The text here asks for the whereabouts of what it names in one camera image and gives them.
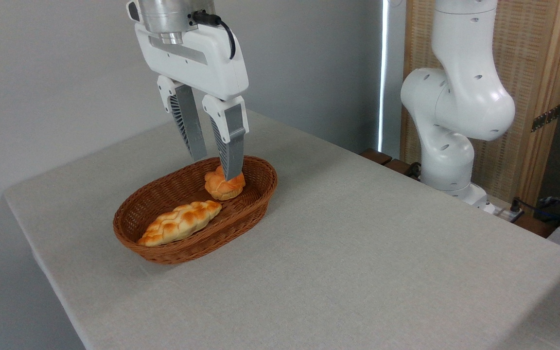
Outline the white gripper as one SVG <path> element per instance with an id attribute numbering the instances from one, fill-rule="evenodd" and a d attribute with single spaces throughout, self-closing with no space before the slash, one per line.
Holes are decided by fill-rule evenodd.
<path id="1" fill-rule="evenodd" d="M 165 111 L 173 116 L 193 160 L 207 156 L 195 88 L 209 94 L 202 104 L 211 117 L 225 180 L 237 177 L 242 172 L 244 136 L 249 132 L 240 96 L 249 80 L 238 40 L 235 56 L 230 58 L 229 37 L 222 27 L 198 26 L 183 34 L 182 44 L 164 44 L 140 23 L 134 30 L 146 63 L 160 74 L 157 86 Z"/>

